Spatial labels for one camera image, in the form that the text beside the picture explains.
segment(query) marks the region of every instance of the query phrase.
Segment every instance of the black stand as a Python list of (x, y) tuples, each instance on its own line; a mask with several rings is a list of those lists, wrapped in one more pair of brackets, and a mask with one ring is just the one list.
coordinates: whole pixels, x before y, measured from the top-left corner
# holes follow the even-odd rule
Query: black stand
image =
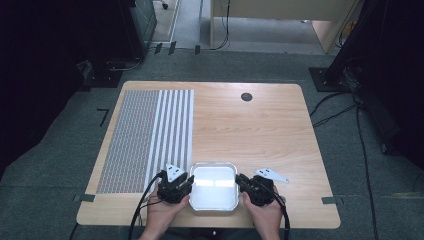
[(315, 88), (318, 92), (350, 92), (351, 90), (345, 81), (343, 75), (337, 81), (327, 78), (328, 68), (309, 68), (312, 80), (314, 81)]

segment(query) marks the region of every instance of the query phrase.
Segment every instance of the cable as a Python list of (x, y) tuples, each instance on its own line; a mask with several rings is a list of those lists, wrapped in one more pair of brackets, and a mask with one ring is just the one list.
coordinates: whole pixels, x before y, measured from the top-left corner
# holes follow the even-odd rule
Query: cable
[(421, 173), (420, 173), (420, 174), (418, 174), (418, 176), (415, 178), (414, 185), (412, 186), (412, 191), (413, 191), (413, 192), (415, 192), (415, 191), (416, 191), (415, 186), (417, 185), (418, 179), (419, 179), (420, 177), (422, 177), (422, 176), (424, 176), (424, 172), (421, 172)]
[(79, 226), (79, 224), (78, 223), (75, 223), (75, 226), (72, 229), (71, 235), (69, 236), (69, 240), (74, 239), (74, 234), (75, 234), (75, 231), (77, 230), (78, 226)]
[(227, 25), (224, 24), (224, 17), (221, 18), (222, 25), (224, 26), (224, 29), (225, 29), (225, 32), (226, 32), (225, 33), (224, 41), (222, 41), (222, 43), (221, 43), (221, 45), (219, 47), (212, 48), (211, 50), (219, 50), (219, 49), (225, 47), (225, 45), (227, 45), (227, 43), (228, 43), (228, 46), (230, 46), (230, 32), (229, 32), (229, 29), (228, 29), (228, 18), (230, 16), (230, 5), (231, 5), (231, 0), (228, 0), (228, 5), (227, 5)]
[(143, 193), (143, 196), (140, 199), (140, 202), (137, 205), (137, 208), (135, 209), (133, 218), (131, 220), (131, 226), (130, 226), (130, 230), (128, 233), (128, 240), (131, 240), (132, 237), (132, 233), (133, 233), (133, 229), (134, 229), (134, 225), (135, 225), (135, 221), (137, 220), (137, 217), (140, 214), (140, 209), (141, 209), (141, 204), (143, 203), (144, 199), (146, 198), (147, 192), (149, 192), (150, 187), (152, 187), (152, 184), (156, 181), (156, 179), (158, 179), (159, 177), (162, 177), (166, 172), (164, 170), (160, 171), (158, 174), (156, 174), (156, 176), (150, 181), (149, 185), (147, 185), (146, 190)]
[(366, 180), (367, 180), (368, 195), (369, 195), (369, 198), (370, 198), (372, 225), (373, 225), (373, 228), (374, 228), (374, 238), (376, 240), (378, 240), (377, 220), (376, 220), (376, 217), (375, 217), (375, 208), (374, 208), (374, 197), (373, 197), (372, 190), (371, 190), (370, 176), (369, 176), (369, 170), (368, 170), (368, 156), (367, 156), (367, 151), (366, 151), (366, 148), (365, 148), (364, 138), (362, 136), (361, 124), (360, 124), (360, 121), (359, 121), (360, 106), (361, 105), (358, 104), (357, 108), (356, 108), (356, 124), (358, 126), (359, 138), (361, 140), (362, 152), (364, 154), (365, 176), (366, 176)]
[[(144, 206), (141, 206), (140, 207), (140, 210), (142, 209), (142, 208), (145, 208), (145, 207), (148, 207), (148, 206), (151, 206), (151, 205), (155, 205), (155, 204), (158, 204), (158, 203), (161, 203), (161, 202), (163, 202), (164, 200), (161, 200), (161, 201), (159, 201), (159, 202), (155, 202), (155, 203), (148, 203), (148, 204), (146, 204), (146, 205), (144, 205)], [(141, 220), (141, 215), (140, 215), (140, 211), (138, 212), (138, 222), (139, 222), (139, 225), (140, 225), (140, 227), (142, 226), (142, 222), (141, 222), (142, 220)]]
[(330, 98), (332, 98), (332, 97), (335, 97), (335, 96), (338, 96), (338, 95), (340, 95), (340, 94), (344, 94), (344, 93), (347, 93), (347, 92), (337, 92), (337, 93), (333, 93), (333, 94), (330, 94), (330, 95), (328, 95), (328, 96), (325, 96), (323, 99), (321, 99), (321, 101), (319, 101), (319, 102), (318, 102), (318, 104), (315, 106), (314, 110), (312, 110), (312, 112), (309, 114), (309, 117), (312, 117), (312, 115), (314, 115), (314, 113), (318, 110), (318, 107), (319, 107), (319, 106), (320, 106), (323, 102), (327, 101), (328, 99), (330, 99)]
[(109, 71), (115, 72), (115, 71), (129, 71), (129, 70), (133, 70), (134, 68), (138, 67), (138, 65), (140, 65), (140, 63), (142, 61), (143, 61), (143, 58), (140, 58), (138, 60), (137, 64), (135, 64), (132, 67), (129, 67), (129, 68), (115, 68), (115, 67), (112, 67), (112, 68), (109, 68)]
[(355, 108), (355, 106), (356, 106), (356, 104), (353, 104), (352, 106), (347, 107), (347, 108), (343, 109), (342, 111), (340, 111), (340, 112), (338, 112), (338, 113), (336, 113), (336, 114), (334, 114), (334, 115), (332, 115), (332, 116), (330, 116), (330, 117), (324, 118), (324, 119), (322, 119), (322, 120), (320, 120), (320, 121), (318, 121), (318, 122), (314, 123), (314, 124), (313, 124), (313, 127), (314, 127), (314, 128), (316, 128), (316, 127), (319, 127), (319, 126), (321, 126), (321, 125), (323, 125), (323, 124), (326, 124), (326, 123), (327, 123), (328, 121), (330, 121), (331, 119), (336, 118), (336, 117), (340, 116), (341, 114), (343, 114), (343, 113), (345, 113), (345, 112), (348, 112), (348, 111), (352, 110), (353, 108)]

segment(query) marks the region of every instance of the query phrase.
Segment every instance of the black and white striped pattern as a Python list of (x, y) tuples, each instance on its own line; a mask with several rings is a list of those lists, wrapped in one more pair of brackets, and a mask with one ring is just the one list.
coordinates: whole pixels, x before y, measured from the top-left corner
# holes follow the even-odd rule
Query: black and white striped pattern
[(191, 165), (194, 90), (127, 91), (97, 193), (144, 192), (170, 163)]

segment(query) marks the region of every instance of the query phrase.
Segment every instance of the black equipment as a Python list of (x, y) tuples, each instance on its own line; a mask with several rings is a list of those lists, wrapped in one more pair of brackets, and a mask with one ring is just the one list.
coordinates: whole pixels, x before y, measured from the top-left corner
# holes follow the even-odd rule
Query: black equipment
[(249, 179), (243, 174), (236, 175), (236, 183), (240, 192), (247, 192), (250, 201), (256, 206), (264, 206), (274, 201), (274, 181), (255, 175)]
[(172, 182), (168, 182), (167, 173), (162, 177), (158, 186), (158, 198), (167, 203), (180, 203), (184, 196), (191, 193), (194, 176), (187, 179), (187, 173), (179, 176)]
[(256, 206), (271, 204), (274, 200), (280, 205), (284, 216), (284, 239), (289, 239), (290, 220), (287, 214), (286, 201), (283, 197), (274, 192), (274, 181), (259, 175), (249, 179), (243, 174), (235, 176), (235, 182), (240, 186), (240, 192), (249, 194), (250, 202)]

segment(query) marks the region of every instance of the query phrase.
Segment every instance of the hand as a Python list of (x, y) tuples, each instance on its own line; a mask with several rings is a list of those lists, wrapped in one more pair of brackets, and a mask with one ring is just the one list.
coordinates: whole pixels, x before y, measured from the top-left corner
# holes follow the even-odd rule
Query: hand
[[(277, 188), (274, 186), (274, 192), (278, 193)], [(253, 218), (253, 224), (256, 227), (259, 235), (263, 240), (280, 239), (280, 224), (283, 214), (277, 201), (274, 200), (271, 204), (266, 206), (256, 206), (250, 202), (249, 194), (242, 193), (243, 204), (249, 210)]]
[[(185, 196), (179, 204), (169, 204), (161, 202), (147, 207), (146, 228), (140, 237), (140, 240), (159, 239), (168, 229), (172, 220), (178, 212), (188, 205), (189, 195)], [(157, 198), (157, 189), (150, 194), (148, 204), (160, 202)]]

